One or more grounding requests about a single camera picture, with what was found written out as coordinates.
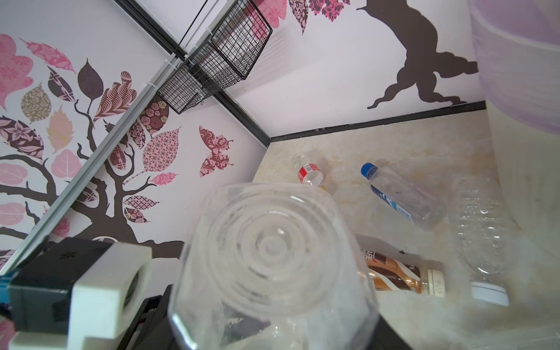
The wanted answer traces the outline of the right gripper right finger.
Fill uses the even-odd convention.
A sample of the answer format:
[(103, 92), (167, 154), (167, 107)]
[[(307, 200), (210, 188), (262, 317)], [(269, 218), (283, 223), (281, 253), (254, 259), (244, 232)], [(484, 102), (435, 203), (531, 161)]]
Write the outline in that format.
[(381, 316), (373, 333), (373, 350), (412, 350)]

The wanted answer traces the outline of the green-label clear white-cap bottle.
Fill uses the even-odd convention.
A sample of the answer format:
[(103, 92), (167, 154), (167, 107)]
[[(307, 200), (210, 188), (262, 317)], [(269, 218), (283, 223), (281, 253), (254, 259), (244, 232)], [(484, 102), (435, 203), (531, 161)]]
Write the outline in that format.
[(210, 192), (180, 263), (169, 321), (181, 349), (366, 349), (379, 321), (363, 254), (320, 188)]

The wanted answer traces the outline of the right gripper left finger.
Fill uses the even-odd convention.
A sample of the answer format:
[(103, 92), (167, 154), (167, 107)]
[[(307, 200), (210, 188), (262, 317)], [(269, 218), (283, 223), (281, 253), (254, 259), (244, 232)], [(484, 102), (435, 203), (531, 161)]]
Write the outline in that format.
[(175, 341), (168, 317), (172, 284), (162, 295), (144, 299), (118, 345), (125, 349), (180, 349)]

